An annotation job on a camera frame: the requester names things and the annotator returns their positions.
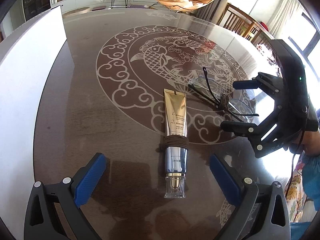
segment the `blue sleeve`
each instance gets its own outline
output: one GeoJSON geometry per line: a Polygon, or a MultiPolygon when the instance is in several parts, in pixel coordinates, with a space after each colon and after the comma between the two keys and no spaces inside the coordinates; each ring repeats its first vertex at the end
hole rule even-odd
{"type": "Polygon", "coordinates": [[[302,169],[303,190],[312,199],[315,209],[320,209],[320,156],[308,157],[304,155],[305,163],[302,169]]]}
{"type": "Polygon", "coordinates": [[[311,222],[290,223],[291,240],[299,240],[310,224],[311,222]]]}

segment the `tube cap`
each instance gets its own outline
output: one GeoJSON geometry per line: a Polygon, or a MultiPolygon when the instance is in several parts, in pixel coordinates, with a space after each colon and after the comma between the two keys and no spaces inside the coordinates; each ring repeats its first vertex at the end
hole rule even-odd
{"type": "Polygon", "coordinates": [[[185,198],[184,194],[184,173],[168,173],[165,177],[167,182],[165,198],[185,198]]]}

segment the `person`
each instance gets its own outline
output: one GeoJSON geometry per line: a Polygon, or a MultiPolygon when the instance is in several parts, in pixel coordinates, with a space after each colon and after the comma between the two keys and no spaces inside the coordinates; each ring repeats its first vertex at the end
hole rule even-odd
{"type": "MultiPolygon", "coordinates": [[[[312,199],[316,211],[320,209],[320,131],[306,131],[303,136],[302,185],[308,198],[312,199]]],[[[290,223],[291,240],[299,240],[311,222],[290,223]]]]}

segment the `person's hand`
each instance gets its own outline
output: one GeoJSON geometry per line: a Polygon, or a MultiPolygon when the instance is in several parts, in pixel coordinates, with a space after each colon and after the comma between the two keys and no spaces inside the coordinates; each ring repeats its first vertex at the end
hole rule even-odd
{"type": "MultiPolygon", "coordinates": [[[[293,143],[299,143],[301,133],[298,138],[293,143]]],[[[320,132],[305,131],[302,143],[304,145],[304,152],[308,156],[318,156],[320,155],[320,132]]]]}

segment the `silver screw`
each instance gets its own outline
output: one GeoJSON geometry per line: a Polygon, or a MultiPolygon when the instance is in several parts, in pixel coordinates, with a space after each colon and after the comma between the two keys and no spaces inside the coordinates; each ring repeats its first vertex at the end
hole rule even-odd
{"type": "Polygon", "coordinates": [[[244,182],[245,182],[246,184],[251,184],[251,183],[252,183],[252,179],[250,179],[250,178],[244,178],[244,182]]]}
{"type": "Polygon", "coordinates": [[[281,183],[278,182],[278,181],[274,181],[273,184],[274,184],[276,187],[281,187],[281,183]]]}
{"type": "Polygon", "coordinates": [[[40,187],[40,185],[41,185],[41,182],[40,182],[40,181],[37,181],[37,182],[34,183],[34,186],[35,186],[35,187],[40,187]]]}
{"type": "Polygon", "coordinates": [[[70,179],[69,177],[66,177],[66,178],[63,179],[62,182],[63,182],[64,184],[68,184],[68,183],[70,183],[70,181],[71,181],[71,179],[70,179]]]}

